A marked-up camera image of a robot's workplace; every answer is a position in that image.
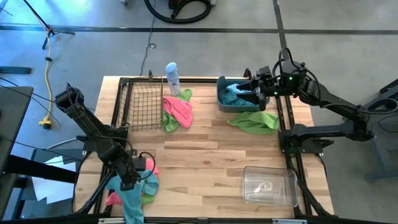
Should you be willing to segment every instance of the wooden tabletop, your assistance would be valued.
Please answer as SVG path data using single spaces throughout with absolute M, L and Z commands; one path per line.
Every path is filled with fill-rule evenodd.
M 120 77 L 104 77 L 95 115 L 110 124 Z M 129 131 L 128 139 L 139 152 L 155 155 L 159 191 L 155 201 L 142 207 L 146 217 L 293 218 L 291 207 L 247 204 L 242 199 L 241 173 L 246 166 L 286 168 L 276 134 L 253 135 L 229 126 L 235 113 L 218 109 L 215 83 L 182 83 L 192 90 L 193 123 L 166 134 L 163 129 Z M 164 95 L 170 95 L 164 85 Z M 284 116 L 287 117 L 284 100 Z M 292 98 L 296 123 L 313 126 L 310 107 Z M 266 111 L 277 115 L 275 98 Z M 333 213 L 328 184 L 319 158 L 302 154 L 308 188 L 326 211 Z M 76 185 L 75 210 L 90 197 L 100 179 L 102 162 L 95 153 L 83 163 Z M 113 206 L 112 216 L 123 209 Z

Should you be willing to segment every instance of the green cloth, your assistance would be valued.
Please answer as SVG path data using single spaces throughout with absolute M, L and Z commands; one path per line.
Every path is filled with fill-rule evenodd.
M 278 116 L 263 111 L 243 112 L 227 123 L 249 134 L 274 134 L 279 127 Z
M 192 96 L 192 90 L 186 89 L 183 93 L 176 96 L 178 99 L 188 102 Z M 173 115 L 169 115 L 166 110 L 163 109 L 163 128 L 166 133 L 175 131 L 180 124 L 174 118 Z
M 141 195 L 141 204 L 143 205 L 151 203 L 154 200 L 155 200 L 155 195 L 147 195 L 147 194 Z

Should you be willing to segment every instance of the transparent box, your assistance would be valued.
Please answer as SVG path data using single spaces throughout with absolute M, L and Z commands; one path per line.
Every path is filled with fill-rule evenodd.
M 247 166 L 242 173 L 242 196 L 246 203 L 296 207 L 297 176 L 290 169 Z

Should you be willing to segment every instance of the blue cloth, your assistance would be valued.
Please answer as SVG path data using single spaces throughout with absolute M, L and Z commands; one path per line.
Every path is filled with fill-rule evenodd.
M 141 177 L 146 177 L 150 174 L 151 170 L 139 172 Z M 122 180 L 117 175 L 109 180 L 105 188 L 115 190 L 121 200 L 123 201 L 123 213 L 127 224 L 143 224 L 144 213 L 141 209 L 141 192 L 147 195 L 155 195 L 159 188 L 155 174 L 151 174 L 141 183 L 136 184 L 134 189 L 121 191 L 120 183 Z
M 237 85 L 238 84 L 232 84 L 226 87 L 226 93 L 224 93 L 224 95 L 221 97 L 223 104 L 228 106 L 255 106 L 254 104 L 246 100 L 242 100 L 236 96 L 236 94 L 250 92 L 247 90 L 237 89 Z

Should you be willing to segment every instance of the towel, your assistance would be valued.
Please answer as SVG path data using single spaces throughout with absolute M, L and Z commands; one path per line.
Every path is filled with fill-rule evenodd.
M 147 177 L 150 170 L 139 172 L 141 177 Z M 155 174 L 151 174 L 145 180 L 134 186 L 131 190 L 120 190 L 120 183 L 122 180 L 117 175 L 112 177 L 108 184 L 107 189 L 115 190 L 123 201 L 123 214 L 127 224 L 143 224 L 144 213 L 142 212 L 141 193 L 154 196 L 159 188 Z
M 226 87 L 226 93 L 224 93 L 221 97 L 221 99 L 223 100 L 223 104 L 229 106 L 255 106 L 254 104 L 246 100 L 242 100 L 236 96 L 236 94 L 250 92 L 247 90 L 237 89 L 237 85 L 238 84 L 232 84 Z
M 146 160 L 146 170 L 152 170 L 154 168 L 154 161 L 152 159 Z M 154 174 L 156 177 L 159 175 L 159 170 L 155 167 Z M 151 203 L 155 200 L 155 196 L 152 195 L 141 195 L 142 204 L 145 205 L 147 203 Z M 111 195 L 106 199 L 105 205 L 123 205 L 122 199 L 118 196 L 116 192 L 112 192 Z
M 186 89 L 178 97 L 163 98 L 163 127 L 166 133 L 175 131 L 181 124 L 189 128 L 192 124 L 192 106 L 187 101 L 191 98 L 192 91 Z
M 243 112 L 227 123 L 249 134 L 274 134 L 279 128 L 278 116 L 264 111 Z

